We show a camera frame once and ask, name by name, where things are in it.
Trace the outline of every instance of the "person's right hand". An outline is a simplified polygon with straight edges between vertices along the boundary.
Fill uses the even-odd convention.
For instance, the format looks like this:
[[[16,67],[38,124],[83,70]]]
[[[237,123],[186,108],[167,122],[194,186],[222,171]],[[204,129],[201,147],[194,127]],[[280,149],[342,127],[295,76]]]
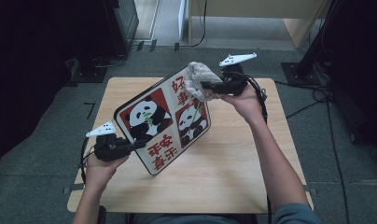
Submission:
[[[233,105],[246,122],[249,123],[255,119],[263,119],[256,91],[250,84],[246,85],[244,91],[239,96],[220,95],[219,97],[223,101]]]

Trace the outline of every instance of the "sign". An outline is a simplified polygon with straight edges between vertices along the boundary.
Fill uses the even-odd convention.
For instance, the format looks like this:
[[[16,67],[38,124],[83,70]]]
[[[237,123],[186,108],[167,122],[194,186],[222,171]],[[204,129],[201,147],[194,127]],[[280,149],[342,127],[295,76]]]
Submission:
[[[174,161],[211,126],[207,104],[190,95],[184,85],[187,66],[143,91],[114,115],[125,137],[146,139],[135,152],[151,175]]]

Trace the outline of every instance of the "panda face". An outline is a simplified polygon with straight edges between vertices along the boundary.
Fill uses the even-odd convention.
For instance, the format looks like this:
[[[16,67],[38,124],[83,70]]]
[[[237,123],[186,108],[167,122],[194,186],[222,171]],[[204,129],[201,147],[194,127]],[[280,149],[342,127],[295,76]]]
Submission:
[[[179,120],[179,131],[185,130],[187,127],[191,125],[194,121],[199,119],[201,116],[200,112],[195,108],[195,105],[190,106],[187,108],[183,113],[180,115]]]
[[[156,112],[157,104],[153,101],[142,101],[137,104],[130,113],[129,122],[132,127],[148,122]]]

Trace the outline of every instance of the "cable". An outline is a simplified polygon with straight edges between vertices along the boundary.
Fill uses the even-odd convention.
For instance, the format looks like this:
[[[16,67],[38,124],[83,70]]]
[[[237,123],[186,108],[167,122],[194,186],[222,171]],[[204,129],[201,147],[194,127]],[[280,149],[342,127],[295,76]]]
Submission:
[[[184,45],[184,46],[180,46],[180,47],[182,47],[182,48],[186,48],[186,47],[195,48],[203,42],[203,39],[205,38],[205,34],[206,34],[206,9],[207,9],[207,5],[208,5],[208,0],[205,1],[205,7],[203,9],[203,34],[202,34],[202,38],[201,38],[200,42],[198,42],[196,45]]]
[[[326,74],[326,69],[325,69],[325,64],[324,63],[320,63],[320,62],[315,62],[314,63],[314,71],[319,75],[319,77],[321,77],[323,80],[325,80],[326,82],[330,82],[331,79],[330,77]]]
[[[87,160],[89,158],[90,155],[94,154],[95,151],[92,151],[92,152],[89,152],[87,153],[87,155],[83,158],[83,164],[84,164],[84,167],[87,167]]]
[[[334,158],[335,158],[336,163],[337,163],[338,175],[339,175],[340,180],[341,180],[343,205],[345,207],[345,220],[346,220],[346,224],[349,224],[350,221],[349,221],[349,212],[348,212],[348,201],[347,201],[346,191],[345,191],[345,182],[343,181],[340,161],[339,161],[338,156],[337,156],[337,149],[336,149],[336,144],[335,144],[335,141],[334,141],[333,124],[331,122],[330,108],[329,108],[328,103],[327,103],[327,106],[328,106],[328,126],[330,128],[331,144],[333,146]]]
[[[117,66],[117,65],[119,65],[122,61],[124,61],[124,59],[125,59],[125,55],[119,55],[119,57],[121,57],[121,59],[120,59],[117,63],[107,64],[107,65],[95,65],[95,67],[98,67],[98,68],[105,68],[105,67],[114,67],[114,66]],[[92,62],[95,63],[95,61],[96,61],[97,59],[98,59],[98,58],[92,59]]]
[[[298,89],[312,90],[312,91],[313,91],[313,92],[312,92],[312,96],[313,96],[315,102],[312,103],[312,104],[310,104],[310,105],[307,105],[307,106],[305,106],[305,107],[303,107],[303,108],[301,108],[301,109],[299,109],[299,110],[297,110],[297,111],[295,111],[295,112],[293,112],[293,113],[290,114],[290,115],[287,115],[287,116],[286,116],[286,119],[290,119],[290,118],[292,118],[292,117],[298,115],[300,112],[302,112],[302,111],[304,111],[304,110],[310,108],[310,107],[313,106],[313,105],[317,105],[317,104],[319,104],[319,103],[325,103],[325,102],[327,102],[327,101],[330,99],[330,97],[331,97],[331,95],[325,93],[325,91],[328,91],[328,87],[327,87],[327,86],[318,86],[318,87],[296,86],[296,85],[293,86],[293,85],[289,85],[289,84],[287,84],[287,83],[280,82],[280,81],[274,81],[274,82],[277,83],[277,84],[281,84],[281,85],[285,85],[285,86],[289,86],[289,87],[294,87],[294,88],[298,88]],[[322,99],[317,99],[317,98],[316,98],[316,93],[317,93],[317,92],[321,92],[325,97],[322,98]]]
[[[256,96],[259,98],[259,102],[260,102],[260,105],[261,105],[262,116],[263,116],[265,122],[267,123],[267,119],[268,119],[267,108],[265,106],[265,99],[263,99],[263,97],[261,95],[262,93],[265,93],[265,92],[262,92],[264,89],[261,89],[261,87],[256,82],[256,80],[253,77],[251,77],[251,76],[249,76],[249,78],[247,79],[247,81],[250,83],[250,85],[256,91]]]
[[[89,137],[84,138],[83,146],[81,147],[80,153],[80,170],[81,170],[81,178],[83,179],[83,183],[86,184],[86,172],[84,171],[84,151],[86,150],[87,143],[89,141]]]

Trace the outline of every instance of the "panda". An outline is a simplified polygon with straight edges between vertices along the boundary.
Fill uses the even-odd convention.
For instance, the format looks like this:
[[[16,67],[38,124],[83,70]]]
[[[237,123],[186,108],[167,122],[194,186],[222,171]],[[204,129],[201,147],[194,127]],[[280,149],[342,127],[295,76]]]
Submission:
[[[151,96],[145,98],[133,107],[130,114],[125,116],[130,123],[130,134],[133,139],[150,141],[156,134],[164,131],[171,122],[171,114],[158,106]]]
[[[205,129],[207,121],[202,116],[200,103],[188,107],[182,112],[179,119],[179,131],[182,145],[187,145],[192,139],[198,137]]]

